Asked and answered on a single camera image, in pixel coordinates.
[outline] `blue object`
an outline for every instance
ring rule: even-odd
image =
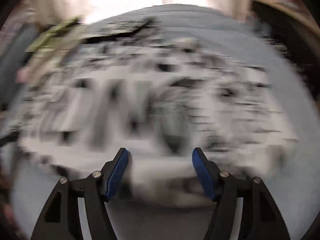
[[[192,163],[205,194],[211,200],[214,200],[216,197],[214,192],[214,181],[212,180],[207,168],[204,166],[204,163],[196,149],[192,152]]]
[[[105,196],[108,199],[113,198],[115,196],[118,186],[120,185],[122,176],[124,174],[125,168],[128,165],[128,159],[129,159],[128,151],[124,149],[113,171],[111,172],[108,178],[107,192],[105,193]]]

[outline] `table surface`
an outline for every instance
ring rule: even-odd
[[[89,28],[97,28],[106,22],[140,19],[147,15],[159,19],[165,38],[196,37],[222,54],[251,65],[265,66],[273,94],[287,113],[299,138],[295,157],[275,177],[265,179],[265,184],[282,213],[291,239],[301,239],[320,210],[320,120],[300,78],[285,59],[251,33],[247,26],[209,8],[191,5],[154,6],[109,18]],[[8,171],[12,166],[13,148],[13,144],[7,145],[2,153]],[[31,237],[39,213],[58,178],[44,174],[30,163],[19,164],[11,201],[18,224],[28,237]],[[79,205],[84,239],[91,239],[84,203],[79,201]],[[212,208],[160,208],[117,201],[109,202],[107,210],[119,240],[202,239],[212,215]]]

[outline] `metal screw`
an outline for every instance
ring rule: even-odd
[[[258,178],[258,177],[255,177],[255,178],[253,178],[253,182],[257,183],[257,184],[260,184],[261,183],[261,179]]]
[[[227,172],[227,171],[221,171],[221,172],[220,172],[220,176],[226,178],[226,177],[229,176],[229,172]]]
[[[67,181],[68,181],[68,179],[67,179],[66,177],[62,177],[62,178],[59,180],[59,182],[60,182],[61,184],[65,184]]]
[[[95,172],[92,173],[92,176],[93,176],[94,178],[98,178],[98,177],[101,176],[101,172],[100,172],[100,171],[95,171]]]

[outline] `blue gripper pad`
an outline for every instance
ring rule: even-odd
[[[107,191],[105,196],[110,199],[113,198],[120,185],[125,168],[128,165],[129,154],[126,149],[123,150],[120,158],[118,159],[115,167],[113,168],[107,182]]]
[[[212,180],[207,168],[204,166],[204,163],[196,149],[192,152],[192,163],[205,194],[211,200],[214,200],[216,196],[214,191],[214,181]]]

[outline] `black and white fabric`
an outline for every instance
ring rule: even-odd
[[[297,137],[263,66],[170,41],[156,23],[132,37],[84,44],[72,61],[31,88],[11,129],[53,172],[84,177],[120,147],[132,155],[124,198],[167,206],[208,203],[192,167],[201,147],[221,169],[272,176]]]

